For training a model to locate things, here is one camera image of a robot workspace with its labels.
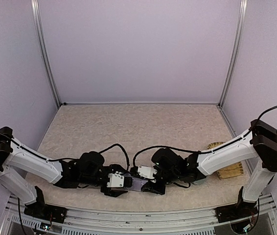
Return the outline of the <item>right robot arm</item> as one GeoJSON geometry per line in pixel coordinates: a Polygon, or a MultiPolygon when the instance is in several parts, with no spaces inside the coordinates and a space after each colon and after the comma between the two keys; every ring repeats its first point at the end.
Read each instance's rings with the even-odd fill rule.
{"type": "Polygon", "coordinates": [[[258,198],[277,173],[277,129],[267,123],[255,119],[240,136],[208,151],[190,152],[186,158],[173,147],[159,146],[151,158],[153,167],[135,164],[130,172],[147,180],[142,191],[163,195],[166,184],[177,180],[196,184],[222,168],[254,158],[258,164],[241,187],[237,202],[215,209],[222,223],[257,214],[258,198]]]}

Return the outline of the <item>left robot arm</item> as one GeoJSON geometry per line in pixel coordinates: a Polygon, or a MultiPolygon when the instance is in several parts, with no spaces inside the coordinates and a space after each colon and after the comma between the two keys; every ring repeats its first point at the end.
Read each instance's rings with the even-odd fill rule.
{"type": "Polygon", "coordinates": [[[64,223],[67,208],[47,204],[43,191],[27,182],[16,168],[59,188],[100,187],[110,197],[126,193],[133,185],[127,169],[117,164],[105,166],[105,159],[98,152],[83,153],[78,159],[51,159],[22,144],[12,132],[9,127],[0,129],[0,184],[24,203],[26,215],[50,223],[64,223]]]}

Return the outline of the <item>lavender folding umbrella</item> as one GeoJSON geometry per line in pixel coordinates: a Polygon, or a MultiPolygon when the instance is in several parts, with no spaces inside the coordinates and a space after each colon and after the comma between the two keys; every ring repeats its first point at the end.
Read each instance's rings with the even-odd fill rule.
{"type": "Polygon", "coordinates": [[[142,187],[148,182],[149,180],[147,179],[141,179],[131,176],[130,174],[126,174],[124,175],[124,183],[122,188],[124,190],[142,192],[142,187]]]}

